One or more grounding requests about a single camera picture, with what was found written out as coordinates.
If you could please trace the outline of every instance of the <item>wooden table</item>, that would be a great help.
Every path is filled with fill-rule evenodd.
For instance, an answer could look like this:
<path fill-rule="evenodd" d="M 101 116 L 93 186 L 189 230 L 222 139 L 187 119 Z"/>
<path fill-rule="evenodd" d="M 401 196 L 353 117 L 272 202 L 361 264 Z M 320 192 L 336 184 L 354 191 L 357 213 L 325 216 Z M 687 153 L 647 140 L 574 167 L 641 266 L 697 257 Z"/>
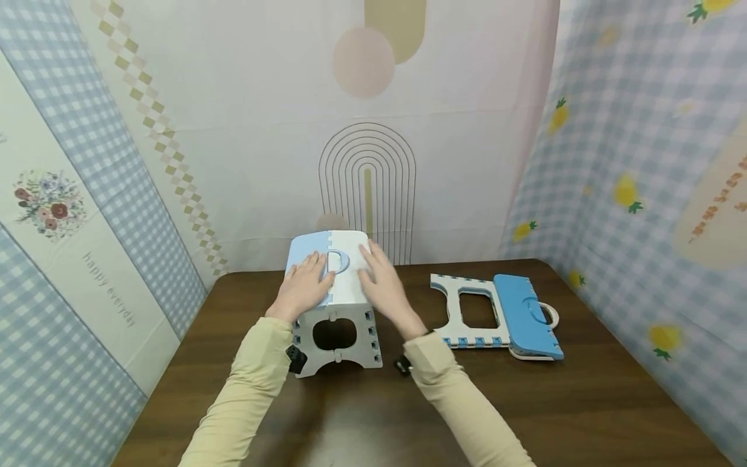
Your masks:
<path fill-rule="evenodd" d="M 528 276 L 540 300 L 557 308 L 563 362 L 520 362 L 506 350 L 456 352 L 538 466 L 729 465 L 546 264 L 520 260 L 398 270 L 428 327 L 447 321 L 446 300 L 430 288 L 431 273 Z M 217 282 L 114 466 L 179 464 L 241 339 L 273 302 L 281 280 L 281 272 L 264 272 L 234 273 Z M 486 297 L 462 296 L 462 310 L 468 325 L 495 322 Z M 411 379 L 393 369 L 402 349 L 396 330 L 381 315 L 376 325 L 384 368 L 362 370 L 342 362 L 304 380 L 289 375 L 245 466 L 467 465 L 438 413 Z M 341 328 L 320 339 L 345 339 L 349 331 Z"/>

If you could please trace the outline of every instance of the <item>blue gingham backdrop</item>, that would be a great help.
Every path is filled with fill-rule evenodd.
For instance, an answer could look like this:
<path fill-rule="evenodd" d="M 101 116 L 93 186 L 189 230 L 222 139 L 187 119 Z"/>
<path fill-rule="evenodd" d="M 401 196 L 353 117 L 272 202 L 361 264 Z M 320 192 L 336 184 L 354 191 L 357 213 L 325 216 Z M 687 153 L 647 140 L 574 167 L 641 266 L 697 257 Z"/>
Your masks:
<path fill-rule="evenodd" d="M 108 466 L 142 391 L 0 226 L 0 465 Z"/>
<path fill-rule="evenodd" d="M 205 287 L 67 1 L 4 1 L 0 47 L 182 338 Z"/>
<path fill-rule="evenodd" d="M 747 267 L 708 270 L 671 242 L 692 189 L 747 111 L 747 1 L 692 24 L 694 3 L 562 0 L 548 109 L 501 252 L 541 258 L 571 283 L 583 275 L 577 293 L 743 465 Z M 549 135 L 561 98 L 569 116 Z M 677 118 L 688 99 L 698 112 Z M 612 195 L 625 172 L 637 174 L 644 199 L 634 216 Z M 660 323 L 683 336 L 668 362 L 648 340 Z"/>

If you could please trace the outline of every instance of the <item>hand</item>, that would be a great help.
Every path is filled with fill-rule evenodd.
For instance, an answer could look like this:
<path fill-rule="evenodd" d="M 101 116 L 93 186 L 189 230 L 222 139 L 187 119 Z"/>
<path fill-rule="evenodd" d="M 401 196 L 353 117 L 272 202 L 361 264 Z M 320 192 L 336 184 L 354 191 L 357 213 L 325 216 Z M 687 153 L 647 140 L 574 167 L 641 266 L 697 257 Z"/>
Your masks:
<path fill-rule="evenodd" d="M 319 280 L 326 263 L 326 255 L 313 252 L 300 265 L 293 265 L 285 275 L 275 303 L 264 315 L 288 323 L 295 322 L 301 313 L 318 305 L 335 281 L 335 272 L 330 271 Z"/>
<path fill-rule="evenodd" d="M 363 245 L 359 249 L 371 272 L 363 269 L 358 271 L 366 298 L 397 327 L 406 341 L 425 335 L 428 329 L 407 301 L 405 288 L 394 266 L 379 245 L 372 240 L 368 241 L 368 245 L 371 253 Z"/>

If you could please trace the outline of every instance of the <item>beige circle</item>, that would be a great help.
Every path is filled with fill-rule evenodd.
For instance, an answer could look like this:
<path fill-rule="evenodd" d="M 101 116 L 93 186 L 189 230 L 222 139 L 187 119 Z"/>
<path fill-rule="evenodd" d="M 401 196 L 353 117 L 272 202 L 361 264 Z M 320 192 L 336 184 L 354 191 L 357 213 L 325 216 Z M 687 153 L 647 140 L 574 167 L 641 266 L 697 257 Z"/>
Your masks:
<path fill-rule="evenodd" d="M 384 92 L 394 77 L 394 52 L 377 30 L 350 29 L 335 44 L 332 71 L 343 91 L 371 99 Z"/>

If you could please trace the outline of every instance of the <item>black watch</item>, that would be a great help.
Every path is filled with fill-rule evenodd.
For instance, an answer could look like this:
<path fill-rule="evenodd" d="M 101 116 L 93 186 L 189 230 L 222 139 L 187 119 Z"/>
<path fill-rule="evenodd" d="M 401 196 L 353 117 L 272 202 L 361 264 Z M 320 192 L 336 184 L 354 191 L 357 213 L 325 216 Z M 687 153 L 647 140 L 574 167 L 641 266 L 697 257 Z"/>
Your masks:
<path fill-rule="evenodd" d="M 288 358 L 291 359 L 291 365 L 288 367 L 288 371 L 295 374 L 301 374 L 303 366 L 309 359 L 306 354 L 295 345 L 291 345 L 290 347 L 285 349 L 285 355 L 287 355 Z"/>

